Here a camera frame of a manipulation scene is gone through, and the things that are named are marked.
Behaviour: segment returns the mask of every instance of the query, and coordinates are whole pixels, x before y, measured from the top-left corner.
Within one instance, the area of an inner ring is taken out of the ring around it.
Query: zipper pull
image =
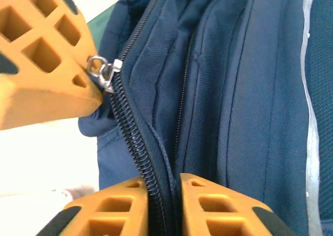
[[[101,63],[98,73],[95,73],[93,70],[93,62],[95,60],[98,60]],[[87,72],[98,79],[99,84],[106,92],[114,93],[112,79],[115,73],[121,71],[122,66],[123,61],[119,59],[115,59],[113,63],[109,63],[106,58],[95,55],[88,59]]]

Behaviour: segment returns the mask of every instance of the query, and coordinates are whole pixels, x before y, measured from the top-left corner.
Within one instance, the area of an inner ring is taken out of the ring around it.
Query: orange plastic object
[[[0,129],[94,112],[102,95],[84,69],[95,54],[64,0],[0,0]]]
[[[265,204],[192,174],[181,174],[183,236],[271,236],[253,207]]]
[[[69,203],[80,206],[61,236],[148,236],[148,195],[139,177]]]

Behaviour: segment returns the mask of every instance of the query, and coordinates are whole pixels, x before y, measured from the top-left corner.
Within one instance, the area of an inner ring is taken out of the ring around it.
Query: silver reflective stripe
[[[308,208],[309,236],[323,235],[319,217],[319,135],[317,120],[313,111],[308,87],[305,79],[305,54],[308,46],[310,30],[310,12],[313,0],[303,0],[304,31],[301,48],[301,74],[306,101],[309,109],[309,128],[306,158],[306,206]]]

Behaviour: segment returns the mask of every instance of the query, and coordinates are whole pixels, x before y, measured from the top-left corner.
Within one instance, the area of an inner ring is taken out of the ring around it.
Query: zipper teeth
[[[142,28],[144,27],[144,25],[146,24],[151,12],[153,11],[153,9],[155,8],[156,4],[157,4],[158,0],[153,0],[148,11],[146,12],[146,14],[144,15],[142,21],[140,22],[139,26],[137,27],[137,29],[135,30],[135,33],[132,35],[130,41],[128,42],[128,44],[126,45],[125,49],[123,50],[123,52],[121,53],[120,56],[120,60],[124,61],[125,57],[127,56],[127,54],[129,53],[130,49],[132,48],[134,42],[136,41],[137,37],[139,36]]]
[[[148,200],[149,200],[149,216],[150,218],[157,219],[156,227],[161,230],[158,235],[166,235],[167,228],[165,224],[165,214],[162,206],[161,194],[156,180],[156,174],[152,167],[151,160],[146,151],[143,139],[139,130],[135,124],[134,117],[130,111],[128,105],[125,104],[124,90],[120,86],[117,89],[120,98],[118,99],[115,95],[110,95],[111,105],[113,108],[114,117],[118,122],[118,126],[124,137],[125,143],[129,149],[129,152],[138,168],[140,175],[145,181]],[[123,106],[124,110],[120,111],[116,107]]]
[[[185,88],[186,88],[186,80],[187,80],[187,71],[189,66],[189,60],[190,60],[190,53],[191,48],[193,44],[194,36],[192,35],[191,40],[188,45],[188,52],[186,57],[186,65],[185,65],[185,71],[184,71],[184,80],[183,80],[183,87],[182,87],[182,95],[181,95],[181,103],[179,107],[179,113],[178,113],[178,120],[177,120],[177,129],[176,129],[176,138],[175,138],[175,156],[177,154],[177,148],[178,148],[178,141],[179,141],[179,134],[181,130],[181,120],[182,120],[182,113],[183,113],[183,105],[184,105],[184,97],[185,97]]]
[[[147,22],[151,12],[155,8],[158,0],[153,0],[148,11],[141,20],[139,26],[132,35],[127,46],[120,56],[120,60],[124,61],[137,37],[139,36],[142,28]],[[135,123],[132,115],[129,102],[126,98],[120,74],[115,74],[113,78],[113,86],[116,94],[110,95],[110,101],[114,117],[117,120],[118,126],[124,137],[125,143],[129,152],[138,168],[140,175],[145,181],[148,191],[149,201],[149,218],[156,220],[155,225],[151,225],[159,231],[158,235],[167,235],[167,226],[165,222],[165,214],[161,199],[160,188],[156,180],[156,173],[152,167],[151,159],[149,158],[146,146],[143,142],[142,136]]]

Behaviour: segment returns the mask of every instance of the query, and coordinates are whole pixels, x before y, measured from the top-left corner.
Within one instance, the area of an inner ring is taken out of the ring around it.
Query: backpack
[[[332,30],[333,0],[118,1],[93,58],[104,101],[79,119],[100,188],[141,175],[150,235],[181,235],[180,173],[330,233]]]

